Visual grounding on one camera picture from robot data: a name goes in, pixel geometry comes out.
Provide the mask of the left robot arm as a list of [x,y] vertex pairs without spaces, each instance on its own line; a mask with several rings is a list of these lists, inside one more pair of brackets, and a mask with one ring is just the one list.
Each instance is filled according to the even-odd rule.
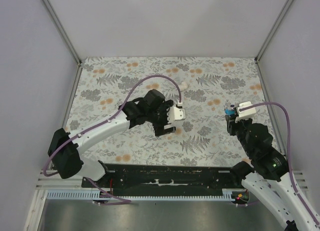
[[108,137],[127,131],[133,127],[149,122],[154,134],[160,137],[176,131],[174,121],[185,119],[182,104],[174,104],[166,100],[156,89],[150,90],[144,97],[127,101],[118,111],[74,133],[66,132],[63,128],[54,132],[48,156],[56,168],[56,173],[62,179],[75,175],[88,177],[103,188],[110,183],[110,175],[102,161],[93,161],[83,157],[85,151]]

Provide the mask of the blue plastic water faucet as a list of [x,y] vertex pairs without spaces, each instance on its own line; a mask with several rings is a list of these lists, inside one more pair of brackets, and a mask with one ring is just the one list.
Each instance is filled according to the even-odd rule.
[[224,110],[224,112],[227,116],[231,116],[231,117],[236,116],[237,115],[236,106],[234,104],[231,104]]

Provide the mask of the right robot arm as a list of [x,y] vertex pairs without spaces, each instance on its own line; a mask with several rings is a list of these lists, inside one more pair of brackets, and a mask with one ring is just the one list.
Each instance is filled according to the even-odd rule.
[[268,127],[252,119],[236,120],[225,115],[227,132],[237,137],[250,163],[241,161],[232,167],[229,182],[244,187],[276,218],[286,231],[318,231],[320,216],[305,200],[289,163],[273,146]]

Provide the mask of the white elbow fitting far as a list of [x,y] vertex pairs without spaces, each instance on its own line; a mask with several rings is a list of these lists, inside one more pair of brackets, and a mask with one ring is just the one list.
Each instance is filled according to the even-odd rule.
[[186,81],[183,81],[180,86],[181,91],[185,91],[189,88],[189,84]]

